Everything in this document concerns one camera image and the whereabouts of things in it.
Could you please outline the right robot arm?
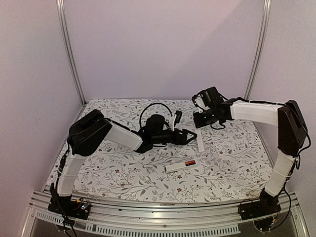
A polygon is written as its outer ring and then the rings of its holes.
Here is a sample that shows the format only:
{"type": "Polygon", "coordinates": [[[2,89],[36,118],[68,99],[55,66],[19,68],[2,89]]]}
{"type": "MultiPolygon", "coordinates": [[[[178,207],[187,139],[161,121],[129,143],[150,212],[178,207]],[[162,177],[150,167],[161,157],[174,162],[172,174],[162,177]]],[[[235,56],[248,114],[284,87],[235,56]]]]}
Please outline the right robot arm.
{"type": "Polygon", "coordinates": [[[250,121],[276,129],[277,155],[271,175],[260,192],[255,211],[266,215],[274,208],[275,201],[301,166],[301,153],[311,146],[308,128],[300,107],[295,100],[269,102],[242,97],[224,97],[216,87],[204,89],[192,96],[198,109],[193,114],[196,128],[218,123],[224,127],[229,121],[250,121]]]}

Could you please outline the white remote control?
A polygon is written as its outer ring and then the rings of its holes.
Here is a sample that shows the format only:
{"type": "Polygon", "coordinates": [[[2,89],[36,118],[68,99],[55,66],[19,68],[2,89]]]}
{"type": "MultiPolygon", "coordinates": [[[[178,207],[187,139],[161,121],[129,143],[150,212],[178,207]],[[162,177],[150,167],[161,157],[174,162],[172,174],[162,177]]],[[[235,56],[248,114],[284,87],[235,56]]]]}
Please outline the white remote control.
{"type": "Polygon", "coordinates": [[[176,171],[180,171],[180,170],[184,170],[184,169],[188,169],[188,168],[192,168],[195,165],[191,165],[191,166],[185,166],[185,162],[178,162],[178,163],[174,163],[174,164],[170,164],[170,165],[166,165],[164,167],[164,171],[166,173],[172,173],[172,172],[176,172],[176,171]]]}

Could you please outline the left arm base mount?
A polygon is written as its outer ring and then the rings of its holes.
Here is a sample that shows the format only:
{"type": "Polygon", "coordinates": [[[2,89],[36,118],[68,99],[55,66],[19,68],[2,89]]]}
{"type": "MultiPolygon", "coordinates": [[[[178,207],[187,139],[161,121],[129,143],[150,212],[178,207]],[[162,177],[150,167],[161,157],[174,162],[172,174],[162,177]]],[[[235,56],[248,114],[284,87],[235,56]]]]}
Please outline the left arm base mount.
{"type": "Polygon", "coordinates": [[[72,195],[62,197],[57,194],[54,183],[50,185],[51,199],[48,205],[48,211],[64,215],[64,217],[73,217],[87,220],[89,217],[91,202],[83,198],[72,200],[72,195]]]}

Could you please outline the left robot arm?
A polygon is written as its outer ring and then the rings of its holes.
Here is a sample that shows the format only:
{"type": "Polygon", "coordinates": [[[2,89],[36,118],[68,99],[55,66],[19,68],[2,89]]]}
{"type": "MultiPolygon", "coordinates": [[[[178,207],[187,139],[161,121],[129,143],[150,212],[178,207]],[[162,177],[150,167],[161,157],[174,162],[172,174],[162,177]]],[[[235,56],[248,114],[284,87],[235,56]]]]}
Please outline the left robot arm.
{"type": "Polygon", "coordinates": [[[69,128],[67,150],[60,160],[57,178],[50,186],[51,195],[57,197],[54,206],[62,214],[70,214],[73,203],[73,184],[86,158],[94,154],[105,140],[127,147],[139,154],[146,153],[155,145],[187,145],[197,138],[197,134],[187,129],[177,129],[182,113],[176,111],[167,122],[164,116],[150,116],[138,131],[104,117],[100,110],[93,110],[69,128]]]}

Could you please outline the white remote battery cover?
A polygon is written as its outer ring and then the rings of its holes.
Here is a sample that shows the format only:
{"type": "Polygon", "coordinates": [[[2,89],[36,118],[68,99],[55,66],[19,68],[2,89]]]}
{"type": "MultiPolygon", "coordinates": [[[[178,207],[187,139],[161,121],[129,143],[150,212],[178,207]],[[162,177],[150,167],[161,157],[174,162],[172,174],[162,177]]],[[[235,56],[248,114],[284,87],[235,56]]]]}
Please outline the white remote battery cover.
{"type": "Polygon", "coordinates": [[[203,144],[203,140],[202,140],[202,135],[201,135],[201,131],[197,130],[196,131],[197,134],[197,147],[198,147],[198,151],[199,152],[204,152],[204,144],[203,144]]]}

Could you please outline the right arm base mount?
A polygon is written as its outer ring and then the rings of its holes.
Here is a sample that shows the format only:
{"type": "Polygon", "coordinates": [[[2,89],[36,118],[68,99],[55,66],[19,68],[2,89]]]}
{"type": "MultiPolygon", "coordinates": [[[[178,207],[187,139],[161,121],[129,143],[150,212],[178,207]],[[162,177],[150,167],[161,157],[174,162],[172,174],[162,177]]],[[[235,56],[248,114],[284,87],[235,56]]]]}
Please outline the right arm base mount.
{"type": "Polygon", "coordinates": [[[238,213],[241,219],[248,220],[281,211],[278,196],[271,196],[263,189],[257,201],[249,200],[249,203],[241,202],[238,206],[238,213]]]}

